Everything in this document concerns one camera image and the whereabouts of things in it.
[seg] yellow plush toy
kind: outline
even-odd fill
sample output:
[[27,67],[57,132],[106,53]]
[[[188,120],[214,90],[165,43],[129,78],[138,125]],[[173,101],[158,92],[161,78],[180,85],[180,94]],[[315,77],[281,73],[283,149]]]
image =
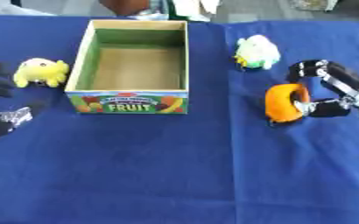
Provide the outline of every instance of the yellow plush toy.
[[47,86],[56,88],[66,80],[68,72],[69,65],[62,60],[29,59],[20,65],[13,80],[19,88],[25,88],[29,81],[45,82]]

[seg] gray floor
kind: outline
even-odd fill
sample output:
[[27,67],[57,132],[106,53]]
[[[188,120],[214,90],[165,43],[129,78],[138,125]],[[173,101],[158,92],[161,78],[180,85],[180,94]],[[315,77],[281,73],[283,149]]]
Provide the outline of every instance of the gray floor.
[[[343,0],[332,12],[295,10],[292,0],[222,0],[215,22],[274,19],[359,21],[359,0]],[[114,16],[97,0],[22,0],[24,7],[58,15]]]

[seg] box label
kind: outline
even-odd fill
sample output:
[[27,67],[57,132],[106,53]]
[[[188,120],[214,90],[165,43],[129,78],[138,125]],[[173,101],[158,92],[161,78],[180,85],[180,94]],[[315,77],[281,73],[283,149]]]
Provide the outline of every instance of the box label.
[[82,113],[185,114],[187,94],[70,94]]

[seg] blue tablecloth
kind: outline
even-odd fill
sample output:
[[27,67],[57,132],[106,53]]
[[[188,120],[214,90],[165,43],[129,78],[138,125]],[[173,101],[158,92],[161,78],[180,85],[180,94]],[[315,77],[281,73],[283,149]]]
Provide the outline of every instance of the blue tablecloth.
[[[72,64],[87,22],[0,17],[0,61],[10,72],[31,57]],[[283,59],[242,73],[236,39],[256,33]],[[0,110],[48,104],[0,137],[0,223],[359,224],[359,114],[272,129],[260,102],[299,60],[359,72],[359,24],[190,24],[189,40],[189,115],[78,115],[45,87],[0,99]]]

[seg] cardboard box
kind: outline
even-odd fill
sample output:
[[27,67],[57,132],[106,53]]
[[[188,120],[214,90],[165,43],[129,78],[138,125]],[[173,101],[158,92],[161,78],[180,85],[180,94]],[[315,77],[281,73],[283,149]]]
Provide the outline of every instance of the cardboard box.
[[82,113],[186,114],[187,22],[91,20],[66,93]]

